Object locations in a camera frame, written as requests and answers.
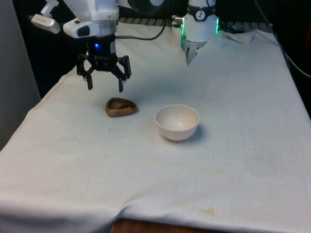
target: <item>cable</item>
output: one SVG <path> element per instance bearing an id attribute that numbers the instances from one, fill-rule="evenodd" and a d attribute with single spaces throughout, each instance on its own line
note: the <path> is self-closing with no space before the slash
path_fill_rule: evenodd
<path id="1" fill-rule="evenodd" d="M 264 12 L 263 12 L 262 8 L 260 7 L 260 5 L 258 4 L 257 0 L 254 0 L 254 3 L 255 3 L 255 5 L 256 5 L 256 7 L 258 8 L 258 10 L 259 10 L 259 12 L 260 12 L 260 14 L 261 14 L 263 20 L 264 20 L 265 23 L 267 24 L 269 30 L 271 31 L 271 33 L 272 33 L 273 36 L 275 37 L 276 41 L 278 42 L 278 45 L 279 45 L 279 47 L 281 48 L 282 52 L 285 54 L 286 58 L 292 63 L 292 65 L 293 65 L 294 67 L 296 67 L 296 68 L 298 69 L 298 71 L 299 71 L 300 73 L 302 73 L 303 75 L 305 75 L 306 77 L 308 77 L 308 78 L 311 79 L 311 75 L 310 75 L 310 74 L 307 74 L 307 73 L 304 72 L 301 68 L 299 68 L 299 67 L 293 62 L 293 60 L 290 58 L 290 56 L 285 52 L 284 48 L 282 47 L 280 41 L 279 41 L 278 38 L 277 38 L 277 35 L 275 34 L 273 28 L 271 27 L 271 25 L 270 25 L 270 23 L 269 23 L 269 21 L 268 21 L 267 16 L 264 14 Z"/>
<path id="2" fill-rule="evenodd" d="M 170 0 L 167 0 L 167 8 L 168 8 L 168 14 L 170 14 Z M 164 32 L 165 30 L 165 27 L 167 26 L 167 22 L 168 20 L 165 19 L 164 22 L 163 22 L 163 27 L 161 29 L 161 31 L 158 33 L 158 35 L 154 36 L 154 37 L 151 37 L 151 38 L 143 38 L 143 37 L 137 37 L 137 36 L 132 36 L 132 35 L 117 35 L 116 36 L 116 39 L 135 39 L 135 40 L 155 40 L 157 39 L 159 36 L 162 35 L 162 33 Z"/>

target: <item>small brown dish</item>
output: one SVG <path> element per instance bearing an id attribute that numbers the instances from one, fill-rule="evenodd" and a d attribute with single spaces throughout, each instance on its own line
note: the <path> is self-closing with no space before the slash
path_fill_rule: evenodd
<path id="1" fill-rule="evenodd" d="M 109 117 L 123 117 L 136 113 L 138 106 L 131 100 L 111 98 L 108 100 L 105 111 Z"/>

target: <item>table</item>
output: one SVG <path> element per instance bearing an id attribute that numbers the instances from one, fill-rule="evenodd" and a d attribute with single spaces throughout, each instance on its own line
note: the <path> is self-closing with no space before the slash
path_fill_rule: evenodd
<path id="1" fill-rule="evenodd" d="M 187 228 L 167 224 L 120 219 L 112 227 L 111 233 L 221 233 L 217 231 Z"/>
<path id="2" fill-rule="evenodd" d="M 159 27 L 119 25 L 151 36 Z M 212 38 L 191 65 L 172 32 L 117 41 L 133 76 L 75 70 L 31 110 L 0 153 L 0 231 L 105 232 L 119 218 L 223 231 L 311 229 L 311 123 L 280 49 Z M 109 118 L 111 97 L 138 104 Z M 180 103 L 200 127 L 174 143 L 154 114 Z"/>

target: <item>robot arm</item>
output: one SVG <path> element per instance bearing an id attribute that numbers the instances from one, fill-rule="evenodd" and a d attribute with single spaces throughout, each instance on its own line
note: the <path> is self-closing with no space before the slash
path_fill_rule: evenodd
<path id="1" fill-rule="evenodd" d="M 46 0 L 42 15 L 35 15 L 32 23 L 47 31 L 58 33 L 60 27 L 51 18 L 51 10 L 58 5 L 57 0 Z M 94 70 L 107 71 L 119 80 L 119 91 L 131 77 L 129 57 L 118 57 L 116 54 L 115 32 L 119 19 L 119 6 L 132 8 L 143 14 L 152 14 L 159 10 L 165 0 L 64 0 L 65 4 L 77 17 L 64 24 L 63 30 L 73 38 L 86 37 L 88 55 L 80 54 L 77 74 L 86 79 L 89 90 L 93 88 L 91 74 Z M 84 69 L 84 61 L 91 64 Z M 117 64 L 124 68 L 124 73 Z"/>

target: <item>wall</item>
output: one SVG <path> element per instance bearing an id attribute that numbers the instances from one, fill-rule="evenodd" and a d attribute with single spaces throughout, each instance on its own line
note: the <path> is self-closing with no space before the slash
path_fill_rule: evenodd
<path id="1" fill-rule="evenodd" d="M 10 0 L 0 1 L 0 149 L 40 97 Z"/>

